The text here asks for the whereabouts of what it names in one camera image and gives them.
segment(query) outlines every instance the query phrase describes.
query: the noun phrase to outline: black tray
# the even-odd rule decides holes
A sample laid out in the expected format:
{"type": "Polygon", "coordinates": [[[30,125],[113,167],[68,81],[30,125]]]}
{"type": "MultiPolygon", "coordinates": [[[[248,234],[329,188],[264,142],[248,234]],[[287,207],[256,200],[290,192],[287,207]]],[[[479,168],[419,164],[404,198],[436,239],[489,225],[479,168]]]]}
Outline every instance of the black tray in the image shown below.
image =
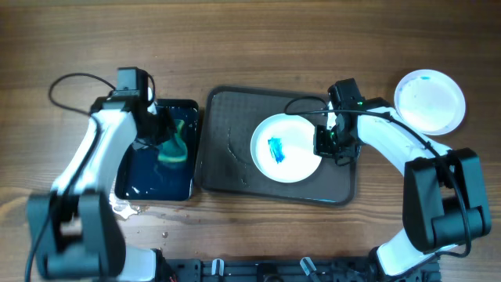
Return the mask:
{"type": "MultiPolygon", "coordinates": [[[[355,196],[356,164],[338,167],[331,159],[307,179],[278,183],[254,165],[250,143],[256,127],[273,114],[283,112],[290,99],[311,94],[268,89],[220,86],[207,99],[200,148],[196,158],[195,183],[205,190],[251,194],[341,206],[355,196]]],[[[290,107],[318,110],[315,100],[302,100],[290,107]]],[[[305,115],[312,124],[325,124],[322,115],[305,115]]]]}
{"type": "Polygon", "coordinates": [[[199,132],[198,104],[191,99],[158,99],[158,107],[169,107],[172,118],[185,120],[186,164],[181,168],[168,168],[157,161],[155,150],[136,151],[131,145],[118,168],[115,194],[120,199],[185,201],[191,197],[199,132]]]}

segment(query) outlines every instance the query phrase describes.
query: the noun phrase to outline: white bowl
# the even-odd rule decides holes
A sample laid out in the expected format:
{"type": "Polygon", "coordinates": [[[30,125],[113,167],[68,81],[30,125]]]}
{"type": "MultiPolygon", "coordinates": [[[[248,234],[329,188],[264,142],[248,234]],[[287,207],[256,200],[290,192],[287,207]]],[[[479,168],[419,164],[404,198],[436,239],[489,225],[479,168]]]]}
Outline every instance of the white bowl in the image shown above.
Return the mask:
{"type": "Polygon", "coordinates": [[[264,175],[281,183],[309,177],[322,158],[313,154],[315,126],[304,117],[276,114],[254,130],[252,161],[264,175]]]}
{"type": "Polygon", "coordinates": [[[402,78],[395,90],[395,108],[404,121],[431,136],[451,132],[466,113],[460,87],[436,70],[415,70],[402,78]]]}

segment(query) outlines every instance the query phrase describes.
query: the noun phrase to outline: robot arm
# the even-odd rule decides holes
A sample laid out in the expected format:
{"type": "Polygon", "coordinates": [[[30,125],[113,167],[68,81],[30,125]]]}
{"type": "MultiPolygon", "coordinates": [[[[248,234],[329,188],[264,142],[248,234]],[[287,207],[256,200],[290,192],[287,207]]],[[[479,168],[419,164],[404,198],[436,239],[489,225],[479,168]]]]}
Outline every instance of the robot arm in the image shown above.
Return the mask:
{"type": "Polygon", "coordinates": [[[119,69],[117,90],[92,105],[88,131],[67,169],[52,184],[52,192],[30,197],[27,217],[33,240],[44,229],[43,219],[50,216],[36,252],[38,270],[45,279],[151,281],[156,277],[162,260],[150,249],[125,245],[108,201],[118,166],[131,144],[141,139],[156,146],[175,130],[167,109],[153,114],[153,94],[148,93],[144,70],[119,69]],[[94,138],[97,144],[92,150],[94,138]],[[64,233],[61,226],[76,219],[81,231],[64,233]]]}
{"type": "Polygon", "coordinates": [[[331,105],[341,112],[336,116],[332,130],[317,125],[315,153],[332,157],[339,165],[345,165],[356,161],[359,147],[368,144],[381,152],[404,176],[404,229],[377,249],[377,264],[384,276],[401,276],[434,255],[465,244],[466,231],[458,199],[442,199],[440,193],[441,186],[452,188],[452,183],[439,161],[449,166],[459,185],[471,239],[489,233],[491,219],[485,184],[479,158],[472,150],[451,150],[414,131],[440,155],[441,160],[437,160],[422,141],[402,126],[390,122],[394,120],[406,125],[387,102],[379,98],[363,99],[354,79],[337,82],[329,94],[331,105]],[[369,111],[389,118],[342,110],[369,111]]]}

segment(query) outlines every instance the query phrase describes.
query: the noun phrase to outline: wooden table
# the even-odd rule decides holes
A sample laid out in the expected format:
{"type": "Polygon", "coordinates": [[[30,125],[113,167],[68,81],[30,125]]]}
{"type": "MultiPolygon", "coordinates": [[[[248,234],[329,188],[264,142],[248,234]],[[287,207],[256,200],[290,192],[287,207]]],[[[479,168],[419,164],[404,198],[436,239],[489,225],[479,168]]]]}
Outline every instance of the wooden table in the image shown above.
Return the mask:
{"type": "MultiPolygon", "coordinates": [[[[468,258],[443,258],[442,275],[444,281],[499,280],[501,5],[0,3],[0,281],[22,280],[30,247],[27,197],[49,190],[87,128],[85,118],[51,106],[49,84],[75,71],[116,83],[117,67],[127,66],[153,74],[159,97],[194,99],[201,106],[220,84],[326,93],[344,78],[356,78],[366,98],[392,101],[406,73],[421,68],[445,72],[463,90],[467,115],[456,131],[436,140],[453,148],[469,146],[480,155],[492,232],[474,242],[468,258]]],[[[62,83],[56,96],[88,109],[107,91],[98,82],[75,78],[62,83]]],[[[120,221],[126,241],[162,248],[168,258],[365,255],[402,228],[402,177],[374,149],[364,147],[358,195],[345,208],[199,190],[191,201],[144,208],[141,215],[120,221]],[[165,231],[167,238],[162,237],[165,231]]]]}

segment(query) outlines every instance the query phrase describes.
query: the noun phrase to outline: gray tray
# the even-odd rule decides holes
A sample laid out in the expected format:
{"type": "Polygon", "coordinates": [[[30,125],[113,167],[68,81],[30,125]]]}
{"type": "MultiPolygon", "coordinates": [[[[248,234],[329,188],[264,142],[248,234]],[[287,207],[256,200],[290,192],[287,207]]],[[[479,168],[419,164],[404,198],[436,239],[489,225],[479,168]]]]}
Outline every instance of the gray tray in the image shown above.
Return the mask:
{"type": "MultiPolygon", "coordinates": [[[[205,190],[241,193],[293,201],[341,206],[355,196],[356,164],[338,167],[331,159],[307,179],[278,183],[264,176],[251,158],[251,137],[266,118],[283,112],[292,98],[310,96],[298,92],[220,86],[207,99],[195,183],[205,190]]],[[[290,111],[318,110],[315,100],[294,103],[290,111]]],[[[325,124],[322,115],[305,115],[312,124],[325,124]]]]}

